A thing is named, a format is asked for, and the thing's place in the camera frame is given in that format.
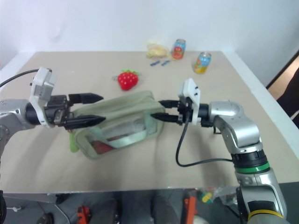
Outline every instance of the blue small object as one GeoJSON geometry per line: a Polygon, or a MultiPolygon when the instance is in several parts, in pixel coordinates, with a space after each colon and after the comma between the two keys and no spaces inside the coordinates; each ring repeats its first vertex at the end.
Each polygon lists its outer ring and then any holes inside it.
{"type": "Polygon", "coordinates": [[[163,62],[161,65],[164,66],[164,65],[168,64],[169,62],[170,62],[170,60],[167,60],[167,61],[163,62]]]}
{"type": "Polygon", "coordinates": [[[159,64],[160,63],[160,61],[156,61],[156,62],[153,62],[152,64],[150,64],[151,66],[154,66],[154,65],[156,65],[156,64],[159,64]]]}

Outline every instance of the green pouch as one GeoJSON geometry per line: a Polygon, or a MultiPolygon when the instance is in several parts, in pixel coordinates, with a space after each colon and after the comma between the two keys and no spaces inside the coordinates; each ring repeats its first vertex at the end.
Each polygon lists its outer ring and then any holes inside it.
{"type": "Polygon", "coordinates": [[[157,137],[163,122],[151,117],[164,112],[164,107],[154,100],[150,91],[119,97],[74,111],[74,116],[99,115],[106,117],[100,124],[73,130],[70,137],[71,151],[78,147],[86,157],[95,159],[145,139],[157,137]]]}

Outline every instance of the orange tool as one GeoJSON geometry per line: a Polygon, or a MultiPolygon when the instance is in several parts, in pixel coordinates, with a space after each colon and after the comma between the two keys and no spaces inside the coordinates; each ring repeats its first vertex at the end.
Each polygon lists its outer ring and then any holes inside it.
{"type": "Polygon", "coordinates": [[[194,215],[197,214],[196,211],[196,197],[189,197],[184,200],[186,209],[186,221],[185,224],[193,224],[194,215]]]}
{"type": "Polygon", "coordinates": [[[91,217],[89,208],[81,205],[77,209],[77,216],[79,218],[79,221],[77,221],[77,224],[88,224],[90,217],[91,217]]]}

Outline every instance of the beige tabletop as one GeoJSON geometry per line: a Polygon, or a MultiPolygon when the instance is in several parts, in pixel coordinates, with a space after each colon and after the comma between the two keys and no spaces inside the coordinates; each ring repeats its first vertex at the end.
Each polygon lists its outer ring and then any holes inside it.
{"type": "MultiPolygon", "coordinates": [[[[233,100],[259,127],[264,150],[279,182],[299,181],[299,161],[259,105],[239,74],[221,52],[211,52],[212,62],[204,75],[193,72],[197,52],[187,52],[180,61],[151,67],[145,52],[40,52],[22,71],[40,66],[57,75],[57,94],[93,92],[111,99],[132,92],[151,90],[157,100],[178,99],[182,82],[191,77],[201,89],[201,102],[233,100]],[[113,76],[122,69],[142,74],[137,87],[122,91],[113,76]]],[[[1,99],[29,98],[34,74],[20,77],[0,93],[1,99]]],[[[234,167],[213,162],[181,168],[175,151],[183,128],[165,123],[157,139],[146,140],[97,160],[69,150],[69,134],[63,128],[18,132],[1,157],[0,189],[13,192],[74,192],[133,189],[236,186],[234,167]]],[[[212,128],[189,126],[181,147],[180,161],[230,158],[221,135],[212,128]]]]}

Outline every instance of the strawberry plush toy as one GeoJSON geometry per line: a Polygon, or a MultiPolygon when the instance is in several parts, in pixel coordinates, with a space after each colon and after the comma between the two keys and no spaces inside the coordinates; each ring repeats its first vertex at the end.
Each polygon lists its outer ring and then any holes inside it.
{"type": "Polygon", "coordinates": [[[118,75],[117,81],[122,90],[132,89],[138,83],[138,73],[132,70],[123,70],[123,73],[118,75]]]}

